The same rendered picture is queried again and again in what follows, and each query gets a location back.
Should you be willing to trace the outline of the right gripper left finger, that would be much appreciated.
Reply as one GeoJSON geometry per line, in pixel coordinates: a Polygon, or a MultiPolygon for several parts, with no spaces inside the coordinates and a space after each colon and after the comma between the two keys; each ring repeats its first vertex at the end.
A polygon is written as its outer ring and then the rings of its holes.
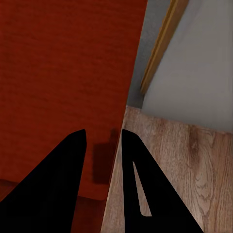
{"type": "Polygon", "coordinates": [[[70,233],[86,148],[71,133],[0,202],[0,233],[70,233]]]}

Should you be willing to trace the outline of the storage box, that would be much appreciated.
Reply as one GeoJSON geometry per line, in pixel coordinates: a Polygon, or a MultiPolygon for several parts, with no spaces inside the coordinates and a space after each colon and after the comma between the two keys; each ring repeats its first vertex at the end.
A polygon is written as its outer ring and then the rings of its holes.
{"type": "Polygon", "coordinates": [[[148,0],[0,0],[0,202],[68,135],[70,233],[100,233],[148,0]]]}

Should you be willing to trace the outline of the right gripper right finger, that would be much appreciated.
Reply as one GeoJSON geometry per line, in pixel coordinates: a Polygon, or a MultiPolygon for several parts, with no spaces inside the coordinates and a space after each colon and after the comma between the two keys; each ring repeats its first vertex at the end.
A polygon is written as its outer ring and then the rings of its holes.
{"type": "Polygon", "coordinates": [[[125,233],[204,233],[140,137],[125,129],[121,156],[125,233]],[[151,216],[141,214],[133,162],[151,216]]]}

